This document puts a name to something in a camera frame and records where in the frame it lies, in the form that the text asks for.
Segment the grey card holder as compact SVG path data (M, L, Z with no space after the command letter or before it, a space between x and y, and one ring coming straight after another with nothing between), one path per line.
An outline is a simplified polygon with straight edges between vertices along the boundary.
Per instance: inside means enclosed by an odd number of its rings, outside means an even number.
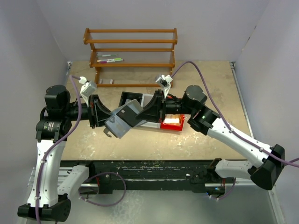
M112 115L110 116L109 120L105 122L105 129L104 134L110 138L112 136L121 139L130 129L133 127L130 127L126 122L124 122L121 118L119 118L116 114L120 111L121 108L128 105L134 112L137 114L140 113L143 108L138 103L136 99L131 100L127 102L125 105L122 105L115 110L112 111ZM141 120L141 122L135 126L141 126L142 124L146 123L145 120Z

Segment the black credit card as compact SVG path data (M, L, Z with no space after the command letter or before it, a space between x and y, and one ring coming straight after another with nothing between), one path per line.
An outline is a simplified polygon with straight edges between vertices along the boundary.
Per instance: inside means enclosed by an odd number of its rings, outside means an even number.
M135 127L141 122L141 119L136 117L137 113L134 112L128 105L121 108L116 115L126 122L130 127Z

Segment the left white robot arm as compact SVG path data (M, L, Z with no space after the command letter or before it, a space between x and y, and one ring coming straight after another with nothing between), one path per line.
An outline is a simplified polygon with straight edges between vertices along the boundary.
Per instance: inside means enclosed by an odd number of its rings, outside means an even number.
M95 180L96 171L91 165L76 165L62 183L58 182L67 138L79 122L88 120L91 128L101 127L111 115L94 94L96 89L93 82L83 84L75 102L70 101L70 93L63 85L47 89L46 106L36 125L37 163L33 186L27 202L18 208L19 217L64 222L70 213L71 198L80 185Z

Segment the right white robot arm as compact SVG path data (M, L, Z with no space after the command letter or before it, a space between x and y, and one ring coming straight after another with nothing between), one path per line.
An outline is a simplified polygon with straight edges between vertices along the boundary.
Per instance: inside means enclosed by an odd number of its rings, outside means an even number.
M214 160L208 170L208 179L219 182L223 178L250 179L258 187L273 189L284 165L285 149L279 144L270 146L257 141L234 128L205 105L207 96L198 85L190 85L183 97L165 97L161 90L155 91L151 101L136 118L148 122L163 121L166 114L189 114L190 127L203 135L214 138L237 151L245 161Z

